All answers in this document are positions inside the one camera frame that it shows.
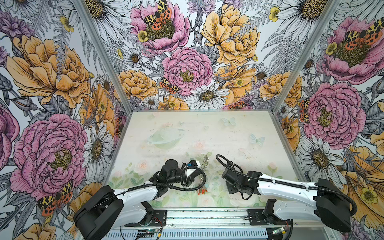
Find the metal key organizer plate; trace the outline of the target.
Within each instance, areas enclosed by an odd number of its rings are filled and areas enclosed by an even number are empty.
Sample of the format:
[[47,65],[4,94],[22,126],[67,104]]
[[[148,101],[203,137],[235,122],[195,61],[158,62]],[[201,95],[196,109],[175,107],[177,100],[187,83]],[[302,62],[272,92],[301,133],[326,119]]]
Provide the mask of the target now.
[[[208,170],[208,165],[209,165],[209,156],[208,155],[204,155],[203,156],[202,165],[201,165],[201,169],[204,172],[206,172]],[[201,177],[201,183],[204,182],[204,181],[207,181],[207,178]]]

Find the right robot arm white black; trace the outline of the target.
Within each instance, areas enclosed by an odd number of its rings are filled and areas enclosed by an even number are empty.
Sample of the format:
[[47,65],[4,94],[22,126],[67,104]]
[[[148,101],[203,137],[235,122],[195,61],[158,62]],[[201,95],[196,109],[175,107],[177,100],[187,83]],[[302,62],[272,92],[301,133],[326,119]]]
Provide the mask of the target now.
[[321,222],[339,232],[351,230],[351,216],[356,213],[357,205],[328,180],[294,182],[254,171],[243,174],[232,168],[227,168],[222,178],[229,194],[239,193],[245,201],[253,195],[268,197],[263,210],[257,213],[249,211],[251,225],[309,220]]

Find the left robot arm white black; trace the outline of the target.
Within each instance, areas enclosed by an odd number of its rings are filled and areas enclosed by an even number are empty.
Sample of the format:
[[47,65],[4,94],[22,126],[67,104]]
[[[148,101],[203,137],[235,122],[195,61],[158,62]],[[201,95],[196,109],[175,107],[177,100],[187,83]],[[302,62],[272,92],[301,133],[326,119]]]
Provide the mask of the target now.
[[179,166],[176,160],[165,162],[161,170],[146,182],[128,189],[101,187],[74,216],[75,226],[85,240],[101,240],[111,229],[137,226],[164,226],[167,212],[155,210],[150,202],[169,189],[190,191],[201,175],[200,163],[191,160]]

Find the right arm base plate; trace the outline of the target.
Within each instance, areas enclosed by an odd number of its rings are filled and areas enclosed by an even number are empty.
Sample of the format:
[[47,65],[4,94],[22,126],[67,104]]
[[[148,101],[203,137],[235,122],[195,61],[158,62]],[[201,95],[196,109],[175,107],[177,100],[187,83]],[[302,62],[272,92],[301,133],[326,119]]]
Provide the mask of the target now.
[[291,224],[291,220],[281,220],[275,216],[275,214],[267,213],[264,209],[248,209],[247,216],[244,219],[248,221],[251,226],[289,226]]

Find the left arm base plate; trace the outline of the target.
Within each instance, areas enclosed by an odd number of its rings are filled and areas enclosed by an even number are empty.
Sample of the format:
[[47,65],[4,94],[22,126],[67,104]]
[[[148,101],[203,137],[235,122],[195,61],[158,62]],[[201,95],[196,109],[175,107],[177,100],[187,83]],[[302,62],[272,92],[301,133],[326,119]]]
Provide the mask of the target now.
[[130,223],[125,227],[165,227],[167,223],[167,210],[154,210],[151,216],[146,215],[139,223]]

